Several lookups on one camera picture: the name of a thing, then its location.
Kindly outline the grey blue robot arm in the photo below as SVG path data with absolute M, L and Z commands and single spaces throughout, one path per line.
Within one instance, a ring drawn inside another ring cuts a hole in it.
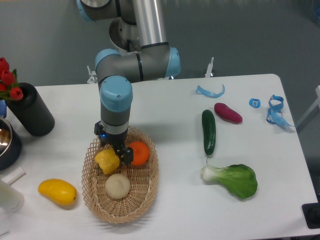
M 128 135 L 132 84 L 174 77 L 181 60 L 167 41 L 159 0 L 79 0 L 81 15 L 90 21 L 112 19 L 109 37 L 115 49 L 95 57 L 100 97 L 100 121 L 94 126 L 101 146 L 110 145 L 129 165 L 134 152 L 125 145 Z

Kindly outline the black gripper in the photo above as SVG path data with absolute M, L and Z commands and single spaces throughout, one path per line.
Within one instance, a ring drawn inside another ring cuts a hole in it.
M 110 145 L 116 152 L 122 164 L 128 166 L 134 160 L 134 151 L 125 145 L 128 136 L 129 121 L 122 125 L 110 125 L 103 120 L 94 125 L 94 134 L 100 141 L 100 146 Z

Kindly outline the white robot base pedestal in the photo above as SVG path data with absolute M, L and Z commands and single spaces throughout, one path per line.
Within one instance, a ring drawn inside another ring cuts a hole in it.
M 117 17 L 111 22 L 109 38 L 121 55 L 141 51 L 137 25 L 125 22 L 121 17 Z

